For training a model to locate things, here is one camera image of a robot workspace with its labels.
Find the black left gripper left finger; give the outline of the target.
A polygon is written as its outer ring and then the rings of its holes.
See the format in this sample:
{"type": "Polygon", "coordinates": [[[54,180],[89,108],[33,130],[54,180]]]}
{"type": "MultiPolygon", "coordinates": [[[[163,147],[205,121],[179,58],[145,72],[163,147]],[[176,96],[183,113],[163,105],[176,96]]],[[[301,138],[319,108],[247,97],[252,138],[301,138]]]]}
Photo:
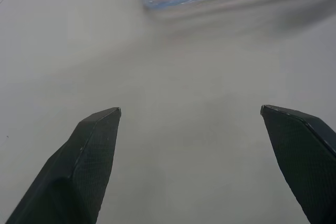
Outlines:
{"type": "Polygon", "coordinates": [[[96,224],[112,171],[119,107],[80,121],[5,224],[96,224]]]}

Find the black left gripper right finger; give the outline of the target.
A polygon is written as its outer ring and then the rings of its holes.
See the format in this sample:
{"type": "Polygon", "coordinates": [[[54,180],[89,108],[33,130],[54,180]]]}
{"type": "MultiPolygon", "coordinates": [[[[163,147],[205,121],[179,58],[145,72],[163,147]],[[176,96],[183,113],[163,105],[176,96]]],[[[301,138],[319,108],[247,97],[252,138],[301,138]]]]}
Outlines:
{"type": "Polygon", "coordinates": [[[336,132],[320,118],[263,105],[279,168],[310,224],[336,224],[336,132]]]}

